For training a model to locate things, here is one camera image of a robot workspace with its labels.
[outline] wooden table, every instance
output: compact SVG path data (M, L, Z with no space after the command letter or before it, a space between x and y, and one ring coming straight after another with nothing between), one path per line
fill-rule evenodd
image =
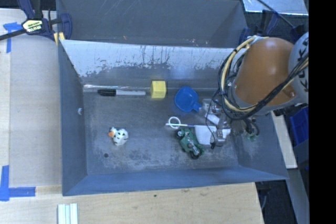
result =
M0 166L9 164L10 56L0 41ZM62 196L60 185L36 186L35 197L0 201L0 223L56 223L58 204L72 203L80 224L264 223L254 183L71 197Z

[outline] yellow block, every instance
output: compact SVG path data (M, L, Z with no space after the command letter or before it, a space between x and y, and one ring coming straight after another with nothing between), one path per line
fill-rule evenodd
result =
M165 81L152 81L151 84L151 97L164 98L167 92Z

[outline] blue scoop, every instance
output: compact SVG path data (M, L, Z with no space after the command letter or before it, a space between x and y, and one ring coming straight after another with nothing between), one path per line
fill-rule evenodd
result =
M192 110L198 112L202 107L202 105L198 103L197 93L188 86L180 88L176 93L175 104L184 112L190 112Z

